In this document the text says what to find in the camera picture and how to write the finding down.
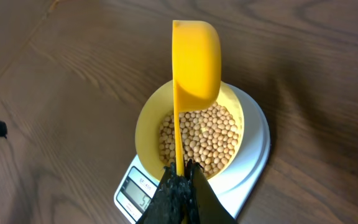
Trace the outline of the yellow plastic measuring scoop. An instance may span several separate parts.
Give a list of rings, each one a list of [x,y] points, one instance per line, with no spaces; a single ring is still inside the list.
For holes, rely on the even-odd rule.
[[[179,114],[205,110],[221,85],[221,46],[216,29],[205,21],[172,21],[173,115],[176,174],[185,174]]]

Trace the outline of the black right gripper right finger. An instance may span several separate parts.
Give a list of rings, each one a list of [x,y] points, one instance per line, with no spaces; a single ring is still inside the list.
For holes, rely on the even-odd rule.
[[[213,192],[200,163],[190,159],[185,166],[185,177],[190,187],[186,200],[187,223],[237,224]]]

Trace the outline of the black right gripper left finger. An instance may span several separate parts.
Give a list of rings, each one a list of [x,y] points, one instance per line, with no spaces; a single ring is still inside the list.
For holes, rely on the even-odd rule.
[[[165,166],[164,171],[154,196],[136,224],[181,224],[184,220],[188,181],[177,175],[174,162]]]

